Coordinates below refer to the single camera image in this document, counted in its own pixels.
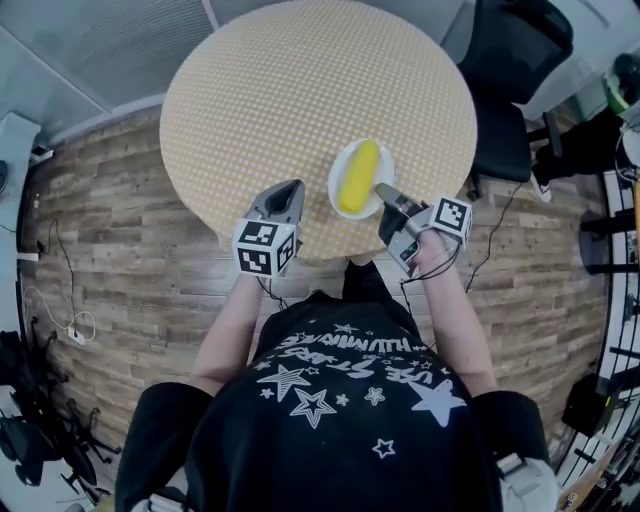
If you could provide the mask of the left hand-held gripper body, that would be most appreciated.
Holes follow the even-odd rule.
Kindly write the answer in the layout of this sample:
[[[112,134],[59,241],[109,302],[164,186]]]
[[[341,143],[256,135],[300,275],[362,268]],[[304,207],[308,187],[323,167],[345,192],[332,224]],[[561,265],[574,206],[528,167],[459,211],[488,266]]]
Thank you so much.
[[[233,234],[238,270],[256,277],[283,275],[299,251],[302,211],[301,204],[293,204],[280,213],[269,213],[264,204],[254,202]]]

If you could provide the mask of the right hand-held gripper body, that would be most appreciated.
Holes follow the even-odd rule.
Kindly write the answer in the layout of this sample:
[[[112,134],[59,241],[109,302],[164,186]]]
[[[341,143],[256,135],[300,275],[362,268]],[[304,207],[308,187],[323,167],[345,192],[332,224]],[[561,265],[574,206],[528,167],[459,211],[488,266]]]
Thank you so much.
[[[454,255],[466,248],[472,227],[470,204],[445,196],[433,205],[405,194],[379,194],[379,197],[384,205],[379,238],[408,278],[413,277],[417,268],[415,259],[423,232],[437,232],[446,250]]]

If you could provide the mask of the white round plate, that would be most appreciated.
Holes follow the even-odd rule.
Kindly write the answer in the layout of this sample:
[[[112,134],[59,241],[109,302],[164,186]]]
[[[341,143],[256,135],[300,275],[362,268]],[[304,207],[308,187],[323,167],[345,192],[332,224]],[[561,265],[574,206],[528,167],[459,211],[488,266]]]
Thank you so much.
[[[363,142],[364,139],[359,139],[344,147],[337,154],[328,175],[327,191],[331,205],[340,216],[350,220],[366,219],[376,214],[383,207],[383,200],[375,192],[375,186],[381,183],[393,186],[395,180],[395,163],[392,154],[384,145],[377,143],[379,159],[366,203],[357,213],[348,213],[340,208],[339,191],[345,181],[352,156]]]

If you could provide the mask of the yellow corn cob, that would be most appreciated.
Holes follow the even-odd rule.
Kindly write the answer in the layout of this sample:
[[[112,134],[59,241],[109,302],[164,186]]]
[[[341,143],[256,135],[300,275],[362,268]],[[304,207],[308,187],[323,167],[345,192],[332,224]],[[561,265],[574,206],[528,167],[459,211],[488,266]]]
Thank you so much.
[[[359,143],[350,152],[338,189],[338,208],[350,215],[359,214],[369,201],[379,162],[379,146],[371,139]]]

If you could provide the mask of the person's left forearm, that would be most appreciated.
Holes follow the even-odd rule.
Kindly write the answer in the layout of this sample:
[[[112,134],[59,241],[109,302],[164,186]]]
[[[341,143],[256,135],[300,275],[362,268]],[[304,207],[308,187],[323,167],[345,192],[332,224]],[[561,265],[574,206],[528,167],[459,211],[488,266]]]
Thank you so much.
[[[191,385],[215,396],[246,367],[262,299],[261,281],[240,274],[199,347]]]

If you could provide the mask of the person's right forearm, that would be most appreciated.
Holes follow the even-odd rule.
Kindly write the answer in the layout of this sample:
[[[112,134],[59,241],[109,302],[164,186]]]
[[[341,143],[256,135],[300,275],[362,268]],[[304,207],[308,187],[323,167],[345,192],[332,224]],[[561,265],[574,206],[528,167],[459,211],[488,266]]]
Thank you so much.
[[[471,395],[497,390],[485,332],[438,232],[427,230],[420,235],[415,261],[426,277],[422,285],[439,356]]]

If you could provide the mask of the grey shoulder harness pad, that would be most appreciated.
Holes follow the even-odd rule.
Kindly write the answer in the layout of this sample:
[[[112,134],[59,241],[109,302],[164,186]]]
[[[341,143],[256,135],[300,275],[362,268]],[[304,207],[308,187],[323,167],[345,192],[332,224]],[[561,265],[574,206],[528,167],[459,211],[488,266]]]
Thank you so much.
[[[497,465],[503,512],[555,512],[559,487],[548,464],[512,453]]]
[[[191,512],[187,496],[176,487],[164,487],[142,500],[136,512]]]

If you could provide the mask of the round checkered table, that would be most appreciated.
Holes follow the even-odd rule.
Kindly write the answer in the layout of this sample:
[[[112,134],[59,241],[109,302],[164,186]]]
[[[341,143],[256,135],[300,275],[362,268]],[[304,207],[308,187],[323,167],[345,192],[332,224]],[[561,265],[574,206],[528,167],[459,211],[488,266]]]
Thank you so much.
[[[180,67],[160,122],[176,193],[222,246],[259,192],[303,181],[306,260],[382,246],[375,219],[341,217],[328,195],[337,155],[361,139],[390,151],[398,189],[430,203],[463,186],[477,121],[465,80],[437,43],[350,0],[277,3],[220,28]]]

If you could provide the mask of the black office chair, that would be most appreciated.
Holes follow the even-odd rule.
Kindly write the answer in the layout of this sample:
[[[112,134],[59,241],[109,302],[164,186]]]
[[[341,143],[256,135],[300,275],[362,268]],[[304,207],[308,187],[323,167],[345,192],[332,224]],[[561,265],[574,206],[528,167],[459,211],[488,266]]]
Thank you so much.
[[[530,143],[547,139],[562,155],[559,131],[545,112],[545,127],[529,133],[521,105],[573,52],[573,30],[548,0],[476,0],[471,39],[458,64],[469,86],[478,125],[467,196],[482,196],[482,175],[530,180]]]

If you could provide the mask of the black metal rack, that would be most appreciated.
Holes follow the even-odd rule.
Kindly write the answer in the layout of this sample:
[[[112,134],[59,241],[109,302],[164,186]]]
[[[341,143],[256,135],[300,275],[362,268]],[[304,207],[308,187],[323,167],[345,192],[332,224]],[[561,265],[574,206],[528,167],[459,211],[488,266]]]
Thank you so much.
[[[606,214],[581,227],[588,243],[588,272],[609,282],[608,310],[596,374],[619,389],[606,426],[584,444],[599,462],[640,419],[640,253],[634,224],[634,184],[614,171],[603,174]]]

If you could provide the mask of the green device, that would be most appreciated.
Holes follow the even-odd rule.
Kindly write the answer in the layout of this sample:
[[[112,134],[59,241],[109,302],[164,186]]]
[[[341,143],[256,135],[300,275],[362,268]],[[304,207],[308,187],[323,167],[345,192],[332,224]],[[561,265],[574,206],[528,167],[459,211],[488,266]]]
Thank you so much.
[[[602,75],[602,86],[608,107],[615,115],[620,115],[629,108],[629,103],[620,90],[620,79],[612,72]]]

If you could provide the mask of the black star print t-shirt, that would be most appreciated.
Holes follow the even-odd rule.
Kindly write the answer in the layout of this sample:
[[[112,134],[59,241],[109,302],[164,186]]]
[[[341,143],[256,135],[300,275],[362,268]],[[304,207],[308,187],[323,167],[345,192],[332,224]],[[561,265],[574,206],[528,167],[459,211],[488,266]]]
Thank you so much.
[[[397,303],[317,293],[267,321],[215,396],[142,393],[115,510],[172,486],[191,512],[503,512],[512,453],[549,465],[531,399],[472,396]]]

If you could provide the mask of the black box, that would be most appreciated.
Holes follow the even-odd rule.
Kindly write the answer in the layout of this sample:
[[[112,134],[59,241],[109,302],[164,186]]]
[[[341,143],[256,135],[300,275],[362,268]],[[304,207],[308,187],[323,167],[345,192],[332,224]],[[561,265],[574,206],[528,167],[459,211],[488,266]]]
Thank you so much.
[[[591,437],[610,420],[618,395],[619,389],[608,379],[597,374],[586,375],[572,386],[562,422]]]

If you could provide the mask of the pile of black tripods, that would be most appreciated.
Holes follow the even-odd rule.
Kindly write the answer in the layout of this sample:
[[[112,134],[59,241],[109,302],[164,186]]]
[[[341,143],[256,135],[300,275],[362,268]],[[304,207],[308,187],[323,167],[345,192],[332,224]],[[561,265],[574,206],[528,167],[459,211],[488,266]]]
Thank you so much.
[[[0,452],[16,464],[16,476],[29,487],[41,484],[45,463],[65,462],[71,474],[62,480],[74,492],[85,492],[96,505],[110,492],[98,485],[90,456],[110,465],[122,449],[94,436],[99,408],[82,417],[73,398],[64,408],[57,407],[56,388],[69,377],[57,372],[48,359],[49,345],[56,339],[57,334],[51,333],[41,345],[37,339],[22,340],[16,331],[0,331],[0,386],[12,388],[9,397],[18,409],[13,417],[0,409]]]

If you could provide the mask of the wooden board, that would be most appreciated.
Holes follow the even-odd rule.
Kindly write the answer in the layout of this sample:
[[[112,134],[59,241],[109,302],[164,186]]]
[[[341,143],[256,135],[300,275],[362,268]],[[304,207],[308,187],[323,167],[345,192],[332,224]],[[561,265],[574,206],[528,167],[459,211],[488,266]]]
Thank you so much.
[[[609,448],[600,462],[561,494],[556,512],[607,512],[619,497],[637,452],[636,442],[620,441]]]

